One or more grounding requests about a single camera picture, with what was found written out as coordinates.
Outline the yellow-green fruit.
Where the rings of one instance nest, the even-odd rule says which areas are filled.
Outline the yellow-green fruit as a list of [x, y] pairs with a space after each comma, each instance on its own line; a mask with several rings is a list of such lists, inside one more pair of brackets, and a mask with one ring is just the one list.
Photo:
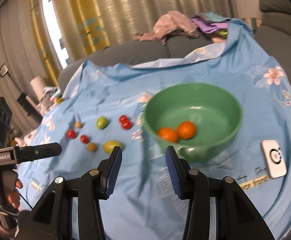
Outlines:
[[111, 152], [113, 151], [113, 149], [115, 147], [122, 147], [122, 143], [117, 141], [117, 140], [109, 140], [107, 142], [105, 142], [103, 144], [103, 150], [108, 153], [108, 154], [111, 154]]

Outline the brown round fruit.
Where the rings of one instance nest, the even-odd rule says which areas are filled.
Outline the brown round fruit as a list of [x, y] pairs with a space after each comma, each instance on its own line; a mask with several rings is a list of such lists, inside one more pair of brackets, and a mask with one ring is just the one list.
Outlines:
[[87, 149], [91, 152], [96, 152], [98, 146], [94, 143], [94, 142], [89, 142], [87, 145], [86, 145]]

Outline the green plastic bowl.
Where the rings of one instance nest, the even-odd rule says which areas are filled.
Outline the green plastic bowl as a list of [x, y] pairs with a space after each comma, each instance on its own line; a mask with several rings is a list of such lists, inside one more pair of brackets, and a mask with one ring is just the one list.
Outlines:
[[[160, 149], [173, 146], [179, 157], [190, 162], [208, 161], [222, 153], [239, 132], [242, 119], [238, 100], [227, 90], [206, 83], [168, 87], [155, 94], [143, 112], [144, 129]], [[197, 127], [192, 139], [173, 143], [157, 135], [159, 129], [177, 129], [184, 121]]]

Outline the red cherry tomato middle left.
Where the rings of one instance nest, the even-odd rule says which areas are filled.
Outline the red cherry tomato middle left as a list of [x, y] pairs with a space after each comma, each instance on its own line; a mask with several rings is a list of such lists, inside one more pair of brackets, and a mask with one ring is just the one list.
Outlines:
[[80, 136], [80, 141], [83, 143], [83, 144], [88, 144], [90, 142], [90, 139], [87, 135], [81, 135]]

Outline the green plum tomato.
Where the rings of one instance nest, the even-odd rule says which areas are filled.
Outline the green plum tomato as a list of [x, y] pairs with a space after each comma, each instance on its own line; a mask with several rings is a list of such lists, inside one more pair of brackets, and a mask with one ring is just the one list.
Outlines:
[[104, 129], [107, 126], [107, 118], [105, 116], [100, 116], [96, 121], [96, 127], [98, 129]]

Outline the red cherry tomato lower pair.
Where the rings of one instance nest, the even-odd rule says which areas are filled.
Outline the red cherry tomato lower pair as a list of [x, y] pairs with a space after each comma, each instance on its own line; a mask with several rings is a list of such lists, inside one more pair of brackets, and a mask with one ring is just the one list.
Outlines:
[[128, 130], [132, 128], [132, 122], [129, 120], [125, 120], [121, 123], [122, 129]]

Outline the red cherry tomato pair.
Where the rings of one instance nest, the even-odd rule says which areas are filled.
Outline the red cherry tomato pair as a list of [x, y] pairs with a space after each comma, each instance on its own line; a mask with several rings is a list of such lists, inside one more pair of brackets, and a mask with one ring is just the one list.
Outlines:
[[129, 120], [125, 120], [121, 123], [122, 129], [128, 130], [132, 128], [132, 122]]
[[126, 115], [121, 115], [119, 117], [119, 122], [122, 123], [122, 122], [125, 122], [125, 121], [128, 121], [129, 118], [126, 116]]

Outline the red cherry tomato far left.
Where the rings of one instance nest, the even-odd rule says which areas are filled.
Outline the red cherry tomato far left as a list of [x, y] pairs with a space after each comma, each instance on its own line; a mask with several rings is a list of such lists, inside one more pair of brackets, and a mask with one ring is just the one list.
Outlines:
[[77, 133], [74, 129], [69, 129], [66, 133], [66, 137], [68, 139], [75, 139], [77, 137]]

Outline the red cherry tomato upper pair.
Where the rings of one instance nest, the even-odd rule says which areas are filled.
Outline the red cherry tomato upper pair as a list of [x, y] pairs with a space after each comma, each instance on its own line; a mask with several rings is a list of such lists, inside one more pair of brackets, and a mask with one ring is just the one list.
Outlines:
[[122, 122], [125, 122], [125, 121], [128, 121], [129, 118], [126, 116], [126, 115], [121, 115], [119, 117], [119, 122], [122, 123]]

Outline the small brown fruit upper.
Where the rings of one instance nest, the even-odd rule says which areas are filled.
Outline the small brown fruit upper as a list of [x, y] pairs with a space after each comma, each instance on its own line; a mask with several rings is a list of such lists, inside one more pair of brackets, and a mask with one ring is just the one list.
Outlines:
[[75, 127], [76, 127], [76, 128], [82, 128], [82, 123], [81, 123], [80, 121], [77, 121], [77, 122], [75, 123]]

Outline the clothes heap at left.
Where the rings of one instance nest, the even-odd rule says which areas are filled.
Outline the clothes heap at left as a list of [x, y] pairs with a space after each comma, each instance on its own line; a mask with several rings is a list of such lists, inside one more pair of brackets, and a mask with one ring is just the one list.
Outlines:
[[43, 96], [39, 100], [36, 109], [41, 116], [45, 116], [56, 106], [56, 101], [62, 98], [62, 92], [59, 87], [45, 87], [42, 92]]

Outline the white paper roll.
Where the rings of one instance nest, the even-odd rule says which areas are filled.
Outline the white paper roll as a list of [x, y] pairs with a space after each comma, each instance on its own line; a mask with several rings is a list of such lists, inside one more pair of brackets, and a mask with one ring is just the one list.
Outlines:
[[30, 86], [32, 87], [37, 99], [40, 100], [44, 96], [43, 90], [49, 85], [41, 75], [38, 75], [30, 81]]

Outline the white rectangular device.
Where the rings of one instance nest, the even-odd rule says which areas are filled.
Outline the white rectangular device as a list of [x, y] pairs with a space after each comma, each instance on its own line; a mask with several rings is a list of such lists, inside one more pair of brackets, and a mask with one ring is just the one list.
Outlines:
[[273, 179], [287, 174], [283, 153], [276, 140], [263, 140], [261, 146], [268, 166], [269, 176]]

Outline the purple cloth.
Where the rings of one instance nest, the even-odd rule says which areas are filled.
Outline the purple cloth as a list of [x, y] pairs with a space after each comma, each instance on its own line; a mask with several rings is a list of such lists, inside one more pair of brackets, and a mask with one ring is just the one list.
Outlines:
[[192, 22], [205, 34], [216, 33], [220, 30], [228, 29], [228, 22], [206, 22], [202, 18], [193, 17]]

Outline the pink clothes pile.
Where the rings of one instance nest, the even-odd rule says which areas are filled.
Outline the pink clothes pile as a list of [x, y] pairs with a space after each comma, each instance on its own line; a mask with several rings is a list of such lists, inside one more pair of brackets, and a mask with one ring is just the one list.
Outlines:
[[152, 31], [142, 35], [135, 34], [134, 40], [138, 41], [160, 41], [165, 44], [170, 35], [185, 35], [191, 38], [200, 36], [198, 26], [185, 14], [179, 11], [169, 11], [162, 15], [152, 28]]

